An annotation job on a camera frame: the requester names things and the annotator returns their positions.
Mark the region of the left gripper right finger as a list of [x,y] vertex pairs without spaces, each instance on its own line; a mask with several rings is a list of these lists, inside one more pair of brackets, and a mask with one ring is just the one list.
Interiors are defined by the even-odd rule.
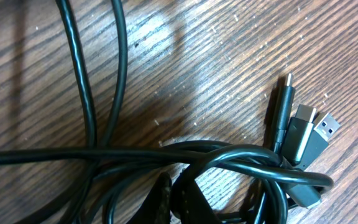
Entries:
[[219,224],[219,218],[188,173],[188,169],[183,170],[172,185],[172,213],[184,224]]

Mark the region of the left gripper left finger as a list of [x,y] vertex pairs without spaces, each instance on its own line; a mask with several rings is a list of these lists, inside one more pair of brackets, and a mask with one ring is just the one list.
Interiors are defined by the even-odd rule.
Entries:
[[162,172],[135,215],[127,224],[170,224],[170,191],[172,180]]

